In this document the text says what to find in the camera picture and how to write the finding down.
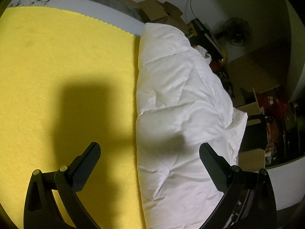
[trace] metal bolt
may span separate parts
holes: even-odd
[[[267,175],[268,172],[265,170],[265,169],[261,169],[260,172],[263,174],[263,175]]]
[[[68,166],[66,166],[66,165],[63,165],[59,168],[59,170],[62,172],[66,171],[67,169],[68,169]]]
[[[40,171],[40,170],[38,170],[38,169],[34,170],[34,171],[33,171],[33,175],[34,175],[34,176],[37,176],[37,175],[39,174],[39,171]]]
[[[238,172],[238,171],[240,171],[240,168],[237,165],[233,165],[232,170],[235,172]]]

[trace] yellow object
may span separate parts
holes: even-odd
[[[220,63],[225,64],[228,60],[228,52],[224,47],[221,47],[221,51],[222,51],[222,55],[224,58],[222,60],[220,60]]]
[[[101,228],[145,227],[135,155],[139,39],[75,12],[16,7],[0,18],[0,203],[19,227],[33,170],[102,156],[77,195]]]

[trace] white comforter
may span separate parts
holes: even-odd
[[[208,142],[236,164],[247,115],[233,108],[209,59],[172,26],[146,24],[138,67],[138,176],[147,229],[198,229],[223,195],[199,146]]]

